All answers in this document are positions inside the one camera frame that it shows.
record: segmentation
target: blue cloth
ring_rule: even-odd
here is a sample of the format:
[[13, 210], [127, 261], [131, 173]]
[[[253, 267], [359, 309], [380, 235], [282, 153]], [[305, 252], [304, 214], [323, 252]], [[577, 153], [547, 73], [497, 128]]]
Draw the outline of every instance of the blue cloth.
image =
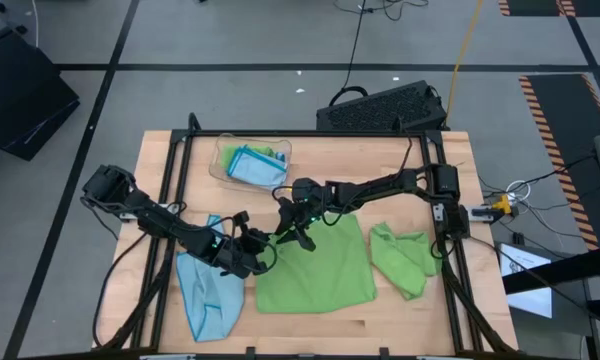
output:
[[[210, 215], [207, 225], [220, 220]], [[213, 227], [223, 232], [222, 224]], [[244, 303], [244, 280], [211, 267], [186, 252], [176, 257], [176, 270], [189, 327], [195, 341], [226, 338], [238, 321]]]
[[284, 162], [284, 154], [277, 153], [276, 158], [272, 158], [244, 145], [234, 153], [227, 175], [271, 190], [284, 184], [287, 179], [287, 164]]

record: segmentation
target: light blue towel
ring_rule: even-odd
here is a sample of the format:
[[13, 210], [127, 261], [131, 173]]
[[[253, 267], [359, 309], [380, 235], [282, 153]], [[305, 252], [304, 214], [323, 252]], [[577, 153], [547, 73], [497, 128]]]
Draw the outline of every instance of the light blue towel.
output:
[[276, 158], [273, 158], [244, 145], [233, 154], [227, 175], [271, 190], [284, 184], [287, 179], [287, 164], [284, 162], [284, 154], [276, 153]]
[[[210, 215], [207, 225], [218, 220], [220, 216]], [[213, 228], [223, 232], [222, 224]], [[185, 252], [177, 255], [176, 270], [193, 339], [226, 338], [242, 310], [244, 279], [233, 274], [220, 276], [221, 268], [211, 267]]]

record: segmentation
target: plastic container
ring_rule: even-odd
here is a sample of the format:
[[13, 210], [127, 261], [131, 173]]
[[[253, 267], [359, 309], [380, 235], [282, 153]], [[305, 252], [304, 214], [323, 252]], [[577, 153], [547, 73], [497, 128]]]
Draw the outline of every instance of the plastic container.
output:
[[213, 151], [213, 157], [209, 164], [209, 175], [220, 180], [223, 187], [242, 191], [271, 191], [272, 187], [279, 186], [278, 184], [249, 184], [238, 179], [234, 179], [227, 174], [228, 162], [231, 157], [224, 152], [231, 151], [231, 148], [238, 148], [247, 145], [250, 148], [271, 148], [274, 153], [279, 153], [284, 156], [284, 162], [287, 164], [287, 177], [283, 184], [286, 185], [289, 179], [289, 171], [291, 170], [291, 142], [288, 140], [266, 141], [255, 140], [233, 136], [231, 134], [222, 134], [218, 136], [216, 146]]

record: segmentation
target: yellow cable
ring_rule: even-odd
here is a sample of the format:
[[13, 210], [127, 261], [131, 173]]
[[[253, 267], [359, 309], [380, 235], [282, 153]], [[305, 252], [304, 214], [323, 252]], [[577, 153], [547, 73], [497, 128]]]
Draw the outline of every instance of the yellow cable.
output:
[[458, 59], [456, 60], [456, 66], [453, 68], [453, 76], [451, 77], [451, 90], [449, 90], [449, 102], [447, 103], [447, 117], [444, 119], [444, 125], [447, 125], [447, 120], [451, 116], [451, 109], [453, 108], [453, 91], [456, 86], [456, 76], [458, 75], [458, 68], [462, 63], [462, 58], [464, 57], [464, 53], [467, 51], [467, 47], [469, 46], [469, 41], [471, 40], [471, 33], [473, 32], [473, 28], [476, 26], [478, 22], [478, 16], [480, 15], [480, 8], [482, 8], [482, 1], [478, 0], [476, 5], [476, 10], [473, 12], [473, 16], [471, 17], [471, 23], [469, 24], [469, 30], [467, 30], [467, 34], [464, 36], [464, 42], [462, 43], [462, 49], [460, 49], [460, 55], [458, 55]]

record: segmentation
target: green cloth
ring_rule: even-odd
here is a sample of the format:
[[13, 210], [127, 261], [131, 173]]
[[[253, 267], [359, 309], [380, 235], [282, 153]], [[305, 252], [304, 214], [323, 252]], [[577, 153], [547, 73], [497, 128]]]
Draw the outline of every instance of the green cloth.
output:
[[[241, 146], [243, 145], [225, 145], [222, 148], [222, 152], [220, 153], [220, 166], [222, 166], [223, 169], [229, 169], [229, 164], [231, 164], [231, 159], [233, 159], [233, 155], [236, 153], [236, 150], [238, 150], [238, 148]], [[276, 157], [275, 151], [273, 151], [273, 149], [268, 146], [247, 145], [247, 148], [262, 155], [270, 156], [272, 158]]]
[[441, 262], [431, 256], [427, 233], [395, 235], [386, 223], [371, 228], [371, 261], [405, 299], [422, 295], [427, 276], [440, 272]]
[[[329, 222], [335, 215], [326, 214]], [[263, 313], [323, 313], [369, 302], [376, 297], [371, 264], [355, 215], [343, 215], [335, 226], [322, 220], [307, 235], [316, 244], [311, 252], [297, 241], [276, 245], [278, 262], [256, 277], [256, 303]], [[279, 237], [271, 236], [275, 245]], [[273, 251], [259, 259], [267, 265]]]

